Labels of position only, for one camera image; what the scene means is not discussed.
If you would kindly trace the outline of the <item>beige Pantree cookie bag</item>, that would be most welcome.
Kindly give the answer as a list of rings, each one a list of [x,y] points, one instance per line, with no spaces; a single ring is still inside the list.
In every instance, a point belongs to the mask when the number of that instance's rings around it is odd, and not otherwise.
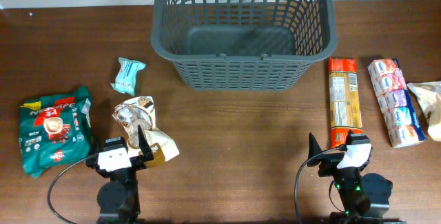
[[[147,168],[157,167],[180,154],[175,141],[156,126],[156,109],[151,96],[138,96],[118,104],[112,113],[114,119],[128,134],[128,156],[141,156],[139,135],[149,145],[154,159],[147,162]]]

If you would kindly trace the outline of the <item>orange long biscuit pack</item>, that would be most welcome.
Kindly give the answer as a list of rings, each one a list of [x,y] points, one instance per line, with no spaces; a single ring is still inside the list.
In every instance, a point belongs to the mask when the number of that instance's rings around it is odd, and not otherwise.
[[[338,147],[349,131],[362,133],[356,61],[329,58],[328,70],[331,146]]]

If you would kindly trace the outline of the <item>green Nescafe coffee bag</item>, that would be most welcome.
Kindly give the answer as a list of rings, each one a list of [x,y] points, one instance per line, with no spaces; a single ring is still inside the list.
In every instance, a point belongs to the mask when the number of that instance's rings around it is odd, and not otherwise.
[[[19,145],[24,172],[33,178],[47,169],[75,163],[90,154],[90,91],[26,100],[19,109]]]

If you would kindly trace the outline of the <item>light blue snack packet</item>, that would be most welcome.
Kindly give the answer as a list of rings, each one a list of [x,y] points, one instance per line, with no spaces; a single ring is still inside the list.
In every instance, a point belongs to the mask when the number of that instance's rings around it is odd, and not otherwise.
[[[122,94],[135,95],[136,75],[138,71],[145,69],[146,65],[140,61],[119,57],[121,67],[111,86]]]

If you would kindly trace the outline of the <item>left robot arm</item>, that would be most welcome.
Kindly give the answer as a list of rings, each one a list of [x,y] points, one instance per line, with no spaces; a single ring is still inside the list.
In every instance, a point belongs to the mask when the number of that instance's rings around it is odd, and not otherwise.
[[[146,163],[154,159],[145,135],[137,128],[141,154],[130,157],[128,145],[123,137],[108,139],[104,148],[86,159],[86,165],[103,178],[110,181],[104,184],[98,194],[97,203],[100,214],[97,223],[146,223],[139,218],[141,206],[136,172],[147,168]]]

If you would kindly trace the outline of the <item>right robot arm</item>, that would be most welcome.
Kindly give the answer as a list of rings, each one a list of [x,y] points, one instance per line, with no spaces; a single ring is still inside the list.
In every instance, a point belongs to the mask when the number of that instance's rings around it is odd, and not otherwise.
[[[342,145],[322,150],[313,134],[309,135],[306,165],[318,167],[319,177],[331,177],[343,209],[329,215],[330,223],[393,224],[402,221],[385,218],[389,211],[393,183],[385,177],[361,172],[368,166],[372,146],[364,134],[349,131]]]

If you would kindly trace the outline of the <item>Kleenex tissue multipack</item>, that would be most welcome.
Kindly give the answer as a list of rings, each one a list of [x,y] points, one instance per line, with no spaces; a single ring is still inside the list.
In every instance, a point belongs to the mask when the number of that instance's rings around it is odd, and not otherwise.
[[[397,59],[376,59],[368,66],[373,90],[391,145],[407,147],[427,140]]]

